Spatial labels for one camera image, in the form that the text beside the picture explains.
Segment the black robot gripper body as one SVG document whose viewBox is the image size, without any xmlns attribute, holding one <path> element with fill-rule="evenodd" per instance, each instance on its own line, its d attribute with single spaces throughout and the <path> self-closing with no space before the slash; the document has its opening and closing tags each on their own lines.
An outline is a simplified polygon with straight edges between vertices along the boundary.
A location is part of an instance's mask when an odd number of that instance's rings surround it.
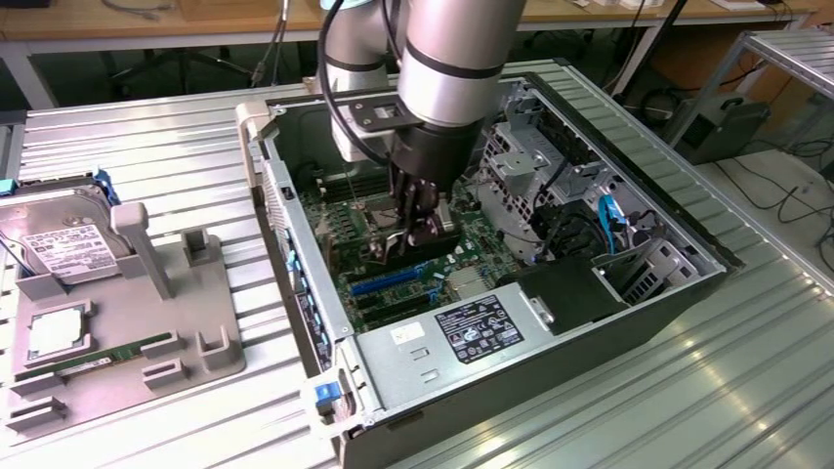
<svg viewBox="0 0 834 469">
<path fill-rule="evenodd" d="M 402 196 L 410 182 L 425 181 L 448 192 L 469 165 L 483 120 L 461 127 L 426 122 L 397 129 L 389 163 L 389 191 Z"/>
</svg>

